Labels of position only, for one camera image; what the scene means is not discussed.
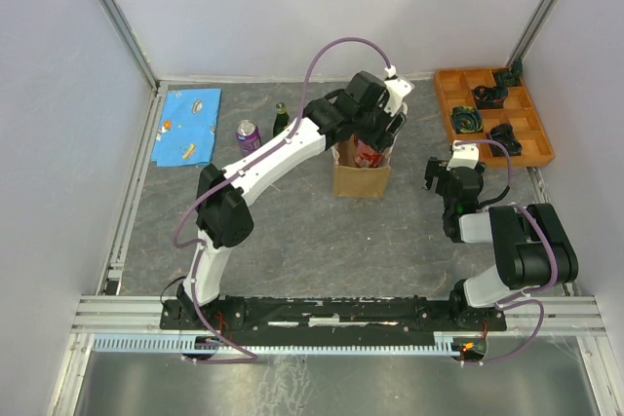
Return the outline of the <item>green glass bottle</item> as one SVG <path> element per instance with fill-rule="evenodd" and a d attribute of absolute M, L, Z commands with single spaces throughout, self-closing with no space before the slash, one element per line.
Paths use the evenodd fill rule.
<path fill-rule="evenodd" d="M 290 124 L 291 117 L 288 113 L 287 106 L 284 102 L 276 104 L 276 115 L 272 127 L 272 136 L 276 137 Z"/>

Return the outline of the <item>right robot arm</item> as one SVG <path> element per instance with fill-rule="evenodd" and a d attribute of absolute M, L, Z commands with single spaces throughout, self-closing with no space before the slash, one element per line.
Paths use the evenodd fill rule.
<path fill-rule="evenodd" d="M 427 161 L 425 188 L 443 199 L 442 226 L 457 244 L 490 244 L 494 263 L 478 276 L 460 281 L 448 303 L 448 320 L 469 329 L 483 308 L 502 306 L 526 294 L 577 279 L 576 253 L 554 207 L 485 205 L 483 163 Z"/>

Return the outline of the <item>purple soda can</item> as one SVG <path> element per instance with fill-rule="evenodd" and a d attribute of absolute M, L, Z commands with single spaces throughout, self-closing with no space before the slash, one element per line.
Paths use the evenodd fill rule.
<path fill-rule="evenodd" d="M 241 121 L 236 128 L 235 134 L 244 156 L 252 154 L 261 146 L 259 128 L 251 120 Z"/>

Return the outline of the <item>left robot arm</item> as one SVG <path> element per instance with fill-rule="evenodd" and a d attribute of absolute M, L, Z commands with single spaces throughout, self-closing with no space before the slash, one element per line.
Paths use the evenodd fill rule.
<path fill-rule="evenodd" d="M 220 170 L 202 169 L 194 211 L 195 258 L 178 299 L 193 327 L 215 319 L 220 280 L 232 250 L 252 232 L 250 207 L 274 182 L 299 164 L 352 138 L 378 153 L 391 148 L 407 119 L 412 83 L 396 74 L 380 80 L 357 73 L 346 87 L 311 100 L 301 118 L 255 150 Z"/>

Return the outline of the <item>red soda can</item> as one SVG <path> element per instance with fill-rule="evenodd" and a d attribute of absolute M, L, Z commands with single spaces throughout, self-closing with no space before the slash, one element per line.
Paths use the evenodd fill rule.
<path fill-rule="evenodd" d="M 353 161 L 357 168 L 376 169 L 385 164 L 385 155 L 375 151 L 355 136 Z"/>

